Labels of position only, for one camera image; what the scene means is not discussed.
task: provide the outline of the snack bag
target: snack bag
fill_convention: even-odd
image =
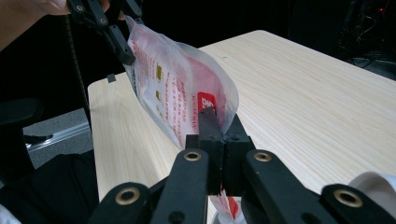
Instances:
[[[210,106],[226,133],[239,99],[224,70],[204,52],[126,20],[135,56],[126,73],[140,104],[165,134],[184,149],[186,134],[198,134],[198,112]]]

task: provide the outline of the red and white package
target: red and white package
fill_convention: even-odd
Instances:
[[[198,134],[198,112],[213,106],[223,133],[239,99],[233,81],[204,52],[126,18],[128,45],[136,57],[125,65],[137,99],[181,150],[186,134]]]

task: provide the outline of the red logo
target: red logo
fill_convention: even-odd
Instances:
[[[198,96],[198,111],[212,106],[213,109],[215,109],[215,113],[216,113],[216,98],[214,95],[199,91],[197,96]]]

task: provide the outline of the dark background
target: dark background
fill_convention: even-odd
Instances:
[[[265,30],[343,61],[393,62],[395,5],[393,0],[145,0],[142,9],[149,28],[196,48]],[[42,119],[49,119],[82,108],[91,83],[124,71],[102,36],[70,20],[76,67],[66,19],[43,18],[0,53],[0,101],[39,98],[45,104]],[[118,26],[127,36],[125,22]]]

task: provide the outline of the wooden table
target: wooden table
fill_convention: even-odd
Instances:
[[[396,174],[396,82],[264,31],[201,48],[239,91],[237,114],[314,192],[366,171]],[[177,149],[137,102],[125,74],[89,87],[99,195],[166,177]],[[208,220],[213,215],[209,207]]]

